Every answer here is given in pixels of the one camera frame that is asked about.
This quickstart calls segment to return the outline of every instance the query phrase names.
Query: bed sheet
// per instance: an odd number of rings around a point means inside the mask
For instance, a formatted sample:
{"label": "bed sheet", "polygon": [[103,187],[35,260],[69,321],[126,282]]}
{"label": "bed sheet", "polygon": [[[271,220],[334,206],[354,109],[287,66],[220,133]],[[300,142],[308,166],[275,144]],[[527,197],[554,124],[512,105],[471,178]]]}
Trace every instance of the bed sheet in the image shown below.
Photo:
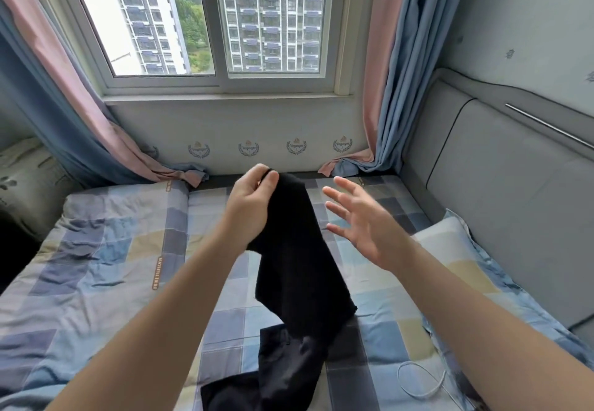
{"label": "bed sheet", "polygon": [[[357,178],[409,232],[429,221],[396,176]],[[444,365],[403,287],[325,229],[346,222],[324,207],[330,179],[305,181],[320,228],[358,306],[338,335],[313,410],[457,410],[443,391],[412,399],[399,364],[441,377]],[[43,409],[97,351],[158,293],[218,222],[230,188],[115,186],[72,194],[40,252],[0,297],[0,409]],[[279,320],[254,297],[260,256],[243,253],[221,292],[175,409],[201,410],[200,387],[257,369],[260,329]],[[401,381],[435,381],[407,366]],[[446,382],[457,394],[453,383]]]}

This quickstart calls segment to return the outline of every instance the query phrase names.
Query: right arm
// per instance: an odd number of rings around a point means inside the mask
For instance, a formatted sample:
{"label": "right arm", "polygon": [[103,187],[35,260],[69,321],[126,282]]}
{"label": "right arm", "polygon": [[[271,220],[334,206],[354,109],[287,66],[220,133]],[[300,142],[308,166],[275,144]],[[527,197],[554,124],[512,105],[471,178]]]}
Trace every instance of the right arm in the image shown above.
{"label": "right arm", "polygon": [[350,228],[328,229],[392,272],[494,411],[593,410],[594,372],[460,280],[359,185],[337,177],[326,207]]}

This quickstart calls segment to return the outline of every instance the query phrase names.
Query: plaid bed sheet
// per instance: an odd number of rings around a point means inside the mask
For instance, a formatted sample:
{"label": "plaid bed sheet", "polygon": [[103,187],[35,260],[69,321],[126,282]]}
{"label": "plaid bed sheet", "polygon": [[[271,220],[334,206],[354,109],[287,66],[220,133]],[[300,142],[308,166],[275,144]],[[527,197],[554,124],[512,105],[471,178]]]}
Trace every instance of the plaid bed sheet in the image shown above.
{"label": "plaid bed sheet", "polygon": [[[396,176],[357,178],[409,232],[429,221]],[[306,180],[316,216],[358,307],[330,349],[311,408],[454,410],[439,391],[412,399],[398,385],[399,364],[416,361],[437,378],[441,357],[422,316],[398,281],[363,258],[329,221],[331,179]],[[189,193],[178,181],[72,194],[41,250],[0,297],[0,409],[43,409],[126,322],[157,294],[218,222],[230,188]],[[260,256],[243,253],[221,292],[176,411],[201,410],[200,387],[258,368],[260,329],[278,317],[255,297]],[[414,366],[400,373],[412,392],[435,380]],[[459,399],[455,385],[446,387]]]}

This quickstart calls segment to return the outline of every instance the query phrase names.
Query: forearm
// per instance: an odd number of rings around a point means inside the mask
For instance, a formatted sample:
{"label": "forearm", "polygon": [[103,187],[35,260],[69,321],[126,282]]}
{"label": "forearm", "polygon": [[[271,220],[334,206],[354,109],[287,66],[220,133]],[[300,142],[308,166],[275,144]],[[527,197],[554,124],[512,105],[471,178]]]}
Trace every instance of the forearm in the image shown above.
{"label": "forearm", "polygon": [[236,257],[221,227],[163,291],[57,396],[49,410],[170,410]]}
{"label": "forearm", "polygon": [[394,274],[494,411],[594,409],[594,373],[415,243]]}

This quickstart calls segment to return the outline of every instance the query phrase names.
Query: orange label on bedding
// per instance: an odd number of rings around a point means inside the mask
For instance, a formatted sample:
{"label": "orange label on bedding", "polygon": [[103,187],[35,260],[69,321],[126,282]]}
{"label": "orange label on bedding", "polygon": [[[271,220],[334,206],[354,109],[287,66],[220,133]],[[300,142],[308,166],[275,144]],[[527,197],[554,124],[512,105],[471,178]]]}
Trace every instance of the orange label on bedding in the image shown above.
{"label": "orange label on bedding", "polygon": [[163,257],[160,256],[157,259],[157,267],[154,270],[153,290],[157,290],[159,288],[159,278],[161,278],[161,266],[162,265],[163,265]]}

